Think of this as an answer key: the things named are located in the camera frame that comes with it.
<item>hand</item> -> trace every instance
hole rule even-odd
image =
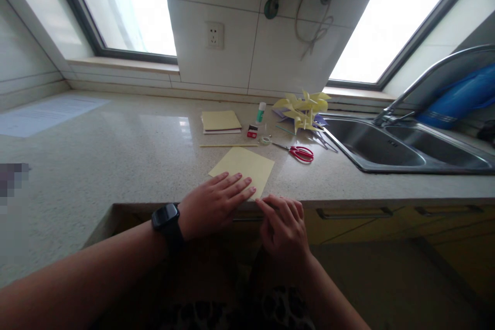
[[[256,199],[265,214],[261,225],[261,240],[265,250],[294,273],[301,273],[310,261],[303,205],[296,200],[269,195]]]
[[[205,237],[230,224],[237,207],[249,199],[256,187],[251,178],[222,173],[199,185],[179,204],[179,227],[185,241]]]

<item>drawer handle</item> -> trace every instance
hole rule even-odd
[[[387,207],[380,208],[380,214],[349,214],[349,215],[328,215],[323,209],[316,209],[316,213],[321,219],[367,219],[367,218],[391,218],[393,211]]]
[[[468,208],[465,211],[439,211],[439,212],[429,212],[423,207],[415,207],[414,209],[424,217],[451,217],[456,215],[466,215],[466,214],[477,214],[482,213],[484,210],[480,207],[474,205],[466,205]]]
[[[234,222],[262,222],[263,216],[259,217],[246,217],[246,218],[234,218]]]

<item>tape roll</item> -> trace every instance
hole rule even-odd
[[[261,137],[259,139],[259,143],[262,145],[269,145],[272,142],[272,140],[269,137]]]

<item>sink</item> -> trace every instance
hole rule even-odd
[[[418,166],[424,159],[390,135],[360,121],[326,120],[326,128],[350,152],[377,164]]]
[[[388,126],[385,130],[411,147],[447,164],[477,169],[490,167],[489,163],[478,156],[470,154],[425,131],[399,126]]]
[[[322,116],[326,135],[364,172],[495,174],[495,156],[421,123],[378,127],[372,118]]]

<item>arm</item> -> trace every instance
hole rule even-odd
[[[256,191],[250,178],[220,174],[179,205],[184,240],[227,224]],[[123,292],[167,256],[151,221],[83,249],[0,291],[2,328],[87,328]]]
[[[263,246],[284,267],[291,268],[316,328],[369,329],[309,250],[302,204],[273,195],[256,203],[265,214]]]

